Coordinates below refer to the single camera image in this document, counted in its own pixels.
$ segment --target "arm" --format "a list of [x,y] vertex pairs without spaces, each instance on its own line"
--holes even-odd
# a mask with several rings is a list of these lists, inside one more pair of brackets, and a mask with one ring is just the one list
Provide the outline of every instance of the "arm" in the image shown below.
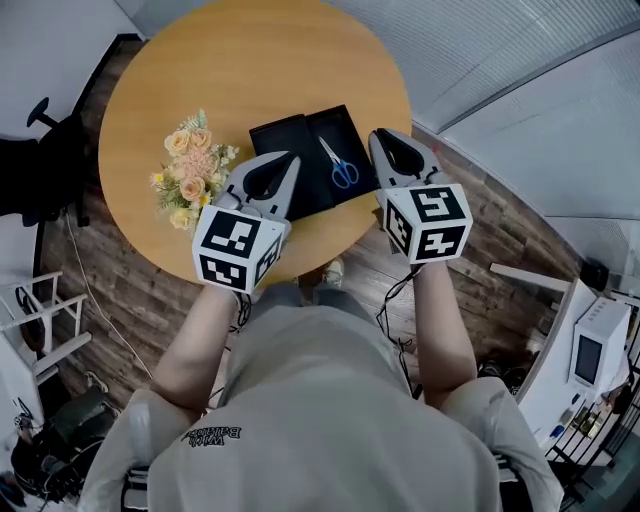
[[428,263],[413,279],[416,340],[425,402],[439,408],[476,378],[476,359],[444,261]]
[[194,419],[209,402],[235,310],[233,292],[205,286],[154,371],[151,390]]

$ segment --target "floor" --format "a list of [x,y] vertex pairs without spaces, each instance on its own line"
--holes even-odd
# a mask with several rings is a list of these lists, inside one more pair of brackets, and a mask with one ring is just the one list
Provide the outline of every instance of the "floor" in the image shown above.
[[[92,155],[97,154],[100,123],[109,95],[141,44],[123,43],[102,72],[83,110]],[[578,275],[580,260],[554,231],[512,193],[485,172],[426,134],[414,137],[434,147],[443,170],[463,185],[474,225],[461,258],[449,263],[462,316],[479,360],[494,350],[514,361],[525,359],[531,332],[544,332],[553,319],[553,297],[489,272],[493,262],[561,279]],[[71,229],[87,278],[104,314],[153,368],[167,348],[200,287],[175,278],[139,255],[114,224],[99,185],[97,163],[86,192],[91,224]],[[344,288],[372,314],[407,266],[389,257],[386,235],[372,228],[347,253]],[[83,291],[84,283],[64,219],[46,226],[42,271],[61,269],[61,295]],[[413,290],[405,290],[389,305],[391,330],[403,340],[413,337]],[[94,304],[85,310],[93,341],[70,357],[62,375],[72,393],[84,388],[82,374],[96,372],[109,385],[116,405],[126,404],[147,377],[141,365],[111,330]],[[64,331],[69,326],[58,326]],[[216,387],[223,385],[224,372]]]

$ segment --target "scissors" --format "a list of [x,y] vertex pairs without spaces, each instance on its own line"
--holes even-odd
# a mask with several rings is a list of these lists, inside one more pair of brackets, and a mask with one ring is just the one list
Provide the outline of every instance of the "scissors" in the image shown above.
[[342,158],[336,155],[322,137],[318,137],[318,140],[320,140],[320,144],[322,144],[322,147],[333,162],[331,179],[333,180],[333,183],[335,183],[336,187],[347,189],[351,185],[358,183],[358,180],[360,179],[358,168],[349,162],[345,162]]

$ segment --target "black box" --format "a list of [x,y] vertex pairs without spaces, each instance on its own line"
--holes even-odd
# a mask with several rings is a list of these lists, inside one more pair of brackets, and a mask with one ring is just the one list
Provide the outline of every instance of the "black box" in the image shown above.
[[[302,114],[249,131],[256,155],[291,151],[302,165],[287,219],[294,221],[367,194],[378,180],[345,105],[304,116]],[[358,180],[339,188],[332,179],[333,164],[320,144],[322,137],[342,160],[358,169]]]

